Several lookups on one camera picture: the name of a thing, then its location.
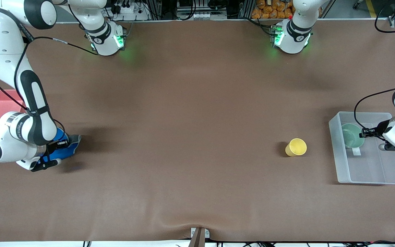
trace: brown tabletop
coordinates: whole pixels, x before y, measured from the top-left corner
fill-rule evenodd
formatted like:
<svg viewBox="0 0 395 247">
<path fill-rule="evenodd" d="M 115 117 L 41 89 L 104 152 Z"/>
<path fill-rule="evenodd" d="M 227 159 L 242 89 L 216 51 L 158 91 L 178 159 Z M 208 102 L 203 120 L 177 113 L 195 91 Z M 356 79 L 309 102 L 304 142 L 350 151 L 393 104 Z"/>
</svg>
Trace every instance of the brown tabletop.
<svg viewBox="0 0 395 247">
<path fill-rule="evenodd" d="M 395 87 L 395 34 L 321 21 L 297 55 L 248 22 L 135 24 L 126 50 L 28 49 L 53 117 L 84 135 L 66 164 L 0 164 L 0 241 L 395 240 L 395 186 L 337 183 L 328 121 Z M 88 48 L 77 25 L 34 32 Z M 391 94 L 361 111 L 395 114 Z M 306 155 L 290 158 L 292 138 Z"/>
</svg>

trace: white plastic bin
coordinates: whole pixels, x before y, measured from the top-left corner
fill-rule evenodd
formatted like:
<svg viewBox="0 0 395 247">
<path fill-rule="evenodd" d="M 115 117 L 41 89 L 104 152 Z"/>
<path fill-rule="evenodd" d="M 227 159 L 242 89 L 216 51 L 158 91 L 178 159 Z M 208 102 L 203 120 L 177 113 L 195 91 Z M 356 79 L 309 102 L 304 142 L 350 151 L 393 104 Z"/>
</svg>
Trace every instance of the white plastic bin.
<svg viewBox="0 0 395 247">
<path fill-rule="evenodd" d="M 389 113 L 357 113 L 357 119 L 366 128 L 374 128 L 379 122 L 390 119 Z M 360 147 L 361 156 L 354 156 L 344 145 L 343 124 L 358 125 L 352 111 L 340 111 L 329 121 L 333 155 L 339 183 L 395 184 L 395 152 L 381 151 L 383 143 L 375 137 L 366 138 Z"/>
</svg>

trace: pile of potatoes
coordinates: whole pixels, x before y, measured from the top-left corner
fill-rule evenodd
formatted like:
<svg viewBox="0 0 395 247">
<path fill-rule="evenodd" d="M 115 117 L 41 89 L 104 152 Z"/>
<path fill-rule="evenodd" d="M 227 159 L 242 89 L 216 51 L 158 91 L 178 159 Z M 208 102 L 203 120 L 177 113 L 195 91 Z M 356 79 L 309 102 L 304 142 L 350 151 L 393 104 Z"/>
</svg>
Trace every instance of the pile of potatoes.
<svg viewBox="0 0 395 247">
<path fill-rule="evenodd" d="M 257 0 L 257 6 L 252 11 L 251 19 L 285 19 L 295 13 L 295 7 L 293 1 L 284 2 L 279 0 Z"/>
</svg>

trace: cup handle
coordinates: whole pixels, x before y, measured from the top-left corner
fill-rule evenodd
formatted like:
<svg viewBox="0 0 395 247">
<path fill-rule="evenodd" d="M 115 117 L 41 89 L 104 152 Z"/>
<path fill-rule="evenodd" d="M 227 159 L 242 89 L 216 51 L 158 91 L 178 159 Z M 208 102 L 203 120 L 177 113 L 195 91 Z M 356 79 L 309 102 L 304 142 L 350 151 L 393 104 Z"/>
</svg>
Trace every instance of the cup handle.
<svg viewBox="0 0 395 247">
<path fill-rule="evenodd" d="M 361 149 L 360 148 L 352 148 L 354 156 L 361 156 Z"/>
</svg>

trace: green cup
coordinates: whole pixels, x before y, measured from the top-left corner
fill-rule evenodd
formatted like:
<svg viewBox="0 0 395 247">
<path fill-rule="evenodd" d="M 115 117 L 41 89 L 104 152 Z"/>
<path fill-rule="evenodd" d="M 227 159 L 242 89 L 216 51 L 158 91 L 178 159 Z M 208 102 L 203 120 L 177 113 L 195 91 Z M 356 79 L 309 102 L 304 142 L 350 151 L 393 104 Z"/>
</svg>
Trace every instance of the green cup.
<svg viewBox="0 0 395 247">
<path fill-rule="evenodd" d="M 352 123 L 346 123 L 342 125 L 342 134 L 344 136 L 345 147 L 351 148 L 353 151 L 353 155 L 355 156 L 361 155 L 359 147 L 362 146 L 365 142 L 364 138 L 359 137 L 359 134 L 361 132 L 362 129 Z"/>
</svg>

